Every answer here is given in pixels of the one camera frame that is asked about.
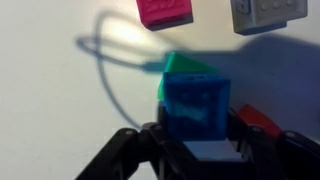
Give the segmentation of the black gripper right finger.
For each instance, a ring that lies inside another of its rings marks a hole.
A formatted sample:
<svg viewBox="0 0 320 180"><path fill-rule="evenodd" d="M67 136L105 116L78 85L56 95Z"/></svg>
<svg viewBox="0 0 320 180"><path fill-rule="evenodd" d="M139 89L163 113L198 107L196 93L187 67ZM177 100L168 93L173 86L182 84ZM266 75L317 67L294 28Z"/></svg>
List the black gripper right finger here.
<svg viewBox="0 0 320 180"><path fill-rule="evenodd" d="M246 180L320 180L320 145L303 134L282 130L273 138L232 108L227 132L248 165Z"/></svg>

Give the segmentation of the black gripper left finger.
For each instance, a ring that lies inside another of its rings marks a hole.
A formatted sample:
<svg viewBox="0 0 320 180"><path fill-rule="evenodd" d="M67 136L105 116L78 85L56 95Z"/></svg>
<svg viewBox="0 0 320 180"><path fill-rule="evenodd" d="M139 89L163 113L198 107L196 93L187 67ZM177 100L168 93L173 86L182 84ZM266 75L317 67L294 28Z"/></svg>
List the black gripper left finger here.
<svg viewBox="0 0 320 180"><path fill-rule="evenodd" d="M168 113L158 106L156 122L140 131L119 129L75 180L128 180L140 163L149 162L158 180L196 180L197 159L166 131Z"/></svg>

